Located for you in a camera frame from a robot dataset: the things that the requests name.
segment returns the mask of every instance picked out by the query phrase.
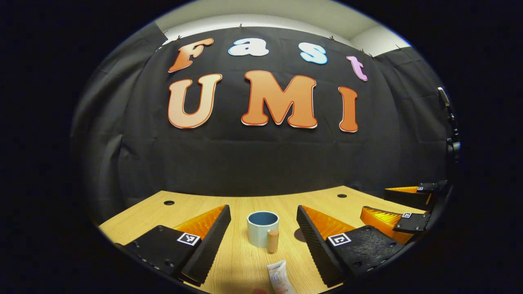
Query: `table surface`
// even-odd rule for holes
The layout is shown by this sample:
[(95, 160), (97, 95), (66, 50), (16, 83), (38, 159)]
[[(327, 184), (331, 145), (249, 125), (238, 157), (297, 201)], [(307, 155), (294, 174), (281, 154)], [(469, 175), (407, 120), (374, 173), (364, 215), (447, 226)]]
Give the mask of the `table surface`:
[[(339, 198), (338, 194), (347, 197)], [(165, 205), (168, 200), (175, 203)], [(296, 222), (298, 205), (316, 209), (355, 228), (364, 225), (359, 218), (363, 206), (397, 213), (424, 212), (345, 186), (262, 197), (216, 197), (160, 191), (107, 220), (99, 228), (110, 241), (125, 245), (156, 225), (173, 228), (223, 204), (231, 208), (231, 223), (207, 280), (196, 287), (209, 293), (250, 293), (254, 288), (272, 293), (266, 266), (282, 259), (287, 260), (287, 274), (297, 293), (320, 293), (330, 289), (323, 284), (307, 244), (294, 237), (295, 231), (300, 228)], [(280, 217), (280, 237), (275, 253), (268, 253), (266, 248), (257, 248), (249, 243), (247, 216), (258, 210), (272, 211)]]

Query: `white wall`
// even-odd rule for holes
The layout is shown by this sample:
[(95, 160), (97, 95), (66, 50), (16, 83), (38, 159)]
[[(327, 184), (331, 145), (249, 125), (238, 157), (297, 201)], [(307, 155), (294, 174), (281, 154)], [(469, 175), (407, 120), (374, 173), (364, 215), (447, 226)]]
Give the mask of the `white wall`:
[(371, 28), (350, 40), (352, 46), (372, 56), (380, 55), (400, 48), (409, 47), (410, 44), (400, 36), (384, 26)]
[(164, 34), (168, 38), (164, 45), (176, 40), (178, 35), (183, 38), (205, 31), (236, 28), (240, 26), (240, 24), (242, 24), (242, 27), (274, 27), (293, 29), (313, 33), (325, 38), (334, 36), (334, 40), (345, 45), (352, 46), (349, 40), (325, 29), (293, 19), (260, 14), (221, 15), (187, 22), (185, 24), (164, 30)]

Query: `black backdrop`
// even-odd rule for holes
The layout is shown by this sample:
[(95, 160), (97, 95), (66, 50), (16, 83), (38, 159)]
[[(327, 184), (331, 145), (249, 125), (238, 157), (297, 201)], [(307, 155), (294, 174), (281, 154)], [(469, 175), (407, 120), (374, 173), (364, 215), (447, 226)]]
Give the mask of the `black backdrop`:
[[(192, 65), (168, 73), (178, 49), (213, 38)], [(269, 53), (232, 56), (243, 38), (261, 38)], [(445, 178), (445, 109), (441, 81), (412, 48), (376, 56), (296, 30), (266, 27), (208, 31), (172, 41), (151, 24), (101, 63), (80, 99), (72, 130), (74, 158), (81, 162), (90, 210), (98, 223), (160, 191), (214, 196), (301, 193), (346, 185), (381, 196), (387, 187)], [(300, 42), (325, 48), (328, 62), (300, 57)], [(346, 56), (364, 66), (360, 80)], [(314, 129), (246, 126), (247, 71), (271, 72), (282, 89), (296, 75), (313, 78)], [(178, 129), (167, 117), (169, 85), (191, 79), (185, 112), (199, 107), (199, 77), (219, 73), (210, 118)], [(358, 131), (338, 125), (343, 102), (338, 87), (356, 91)], [(267, 105), (264, 113), (269, 115)]]
[[(171, 283), (122, 256), (95, 229), (68, 156), (79, 89), (109, 52), (173, 2), (3, 5), (9, 42), (3, 47), (9, 66), (3, 90), (11, 94), (2, 107), (8, 120), (6, 292), (173, 291)], [(505, 213), (520, 203), (513, 196), (519, 194), (518, 83), (510, 70), (519, 54), (518, 5), (363, 0), (350, 5), (405, 36), (443, 78), (460, 121), (465, 170), (455, 179), (440, 229), (394, 269), (350, 292), (404, 292), (405, 285), (435, 293), (516, 292), (516, 214)]]

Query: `mug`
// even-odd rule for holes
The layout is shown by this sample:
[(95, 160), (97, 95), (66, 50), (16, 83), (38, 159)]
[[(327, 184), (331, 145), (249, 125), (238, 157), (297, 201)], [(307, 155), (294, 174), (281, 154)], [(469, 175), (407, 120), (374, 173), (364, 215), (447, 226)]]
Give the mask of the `mug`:
[(280, 217), (270, 211), (255, 211), (247, 217), (249, 242), (260, 248), (267, 248), (267, 237), (270, 230), (277, 230)]

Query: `orange triangular wedge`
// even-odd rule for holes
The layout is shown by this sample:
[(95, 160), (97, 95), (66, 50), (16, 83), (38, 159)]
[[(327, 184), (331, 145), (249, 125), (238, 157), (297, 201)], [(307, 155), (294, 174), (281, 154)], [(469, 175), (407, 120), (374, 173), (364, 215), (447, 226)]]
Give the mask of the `orange triangular wedge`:
[(212, 210), (209, 210), (195, 218), (192, 218), (188, 221), (185, 221), (177, 225), (173, 229), (180, 232), (200, 236), (200, 238), (203, 240), (205, 239), (205, 236), (211, 229), (212, 225), (214, 224), (224, 207), (225, 205), (222, 205), (220, 207), (216, 207)]
[(360, 219), (366, 225), (371, 225), (383, 234), (405, 245), (414, 234), (394, 231), (394, 226), (400, 221), (402, 214), (378, 210), (364, 206), (361, 209)]
[(326, 240), (329, 236), (345, 233), (355, 229), (353, 226), (330, 217), (315, 209), (304, 205), (302, 205), (302, 207), (309, 215), (309, 218), (311, 218), (312, 223), (322, 236), (323, 240)]
[(385, 190), (399, 191), (399, 192), (405, 192), (405, 193), (417, 193), (418, 186), (414, 186), (414, 187), (399, 187), (399, 188), (386, 188)]

